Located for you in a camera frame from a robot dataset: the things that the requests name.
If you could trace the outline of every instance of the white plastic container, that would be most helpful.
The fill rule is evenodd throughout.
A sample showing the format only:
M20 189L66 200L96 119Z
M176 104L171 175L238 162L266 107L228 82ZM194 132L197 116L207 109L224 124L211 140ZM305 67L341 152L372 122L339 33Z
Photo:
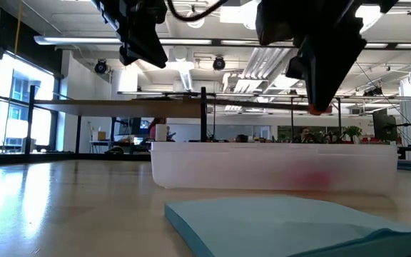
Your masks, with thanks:
M153 179L166 188L359 191L395 184L396 146L153 142Z

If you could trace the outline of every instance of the ceiling duct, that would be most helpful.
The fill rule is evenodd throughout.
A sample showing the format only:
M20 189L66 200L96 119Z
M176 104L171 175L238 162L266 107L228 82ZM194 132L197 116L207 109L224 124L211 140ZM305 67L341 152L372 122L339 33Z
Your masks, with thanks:
M185 91L193 90L193 80L190 70L194 69L193 50L184 46L174 46L169 49L169 60L167 67L179 72Z

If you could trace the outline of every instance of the light blue sponge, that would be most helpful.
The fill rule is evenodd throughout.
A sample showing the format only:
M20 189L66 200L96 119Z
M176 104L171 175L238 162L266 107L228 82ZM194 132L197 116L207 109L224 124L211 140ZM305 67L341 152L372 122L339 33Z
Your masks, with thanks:
M197 256L411 256L411 226L289 196L167 203Z

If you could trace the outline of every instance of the cable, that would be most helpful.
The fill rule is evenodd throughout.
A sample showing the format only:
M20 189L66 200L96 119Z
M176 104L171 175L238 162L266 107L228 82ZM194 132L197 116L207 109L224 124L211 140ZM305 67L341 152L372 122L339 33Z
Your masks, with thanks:
M176 11L176 8L174 7L173 0L167 0L169 11L171 11L172 15L174 17L176 17L177 19L179 19L181 21L186 21L186 22L198 21L202 18L205 18L207 15L213 13L216 9L220 8L227 1L228 0L219 0L216 3L214 3L214 5L212 5L208 9L206 9L204 12L202 12L200 14L196 14L195 16L186 17L186 16L181 16Z

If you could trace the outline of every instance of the potted plant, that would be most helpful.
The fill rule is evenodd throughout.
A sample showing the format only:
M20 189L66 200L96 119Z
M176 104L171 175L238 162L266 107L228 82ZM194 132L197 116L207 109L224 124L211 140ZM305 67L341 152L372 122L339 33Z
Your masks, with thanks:
M359 138L362 135L362 129L357 126L349 126L345 130L345 133L350 137L350 140L355 143L355 137Z

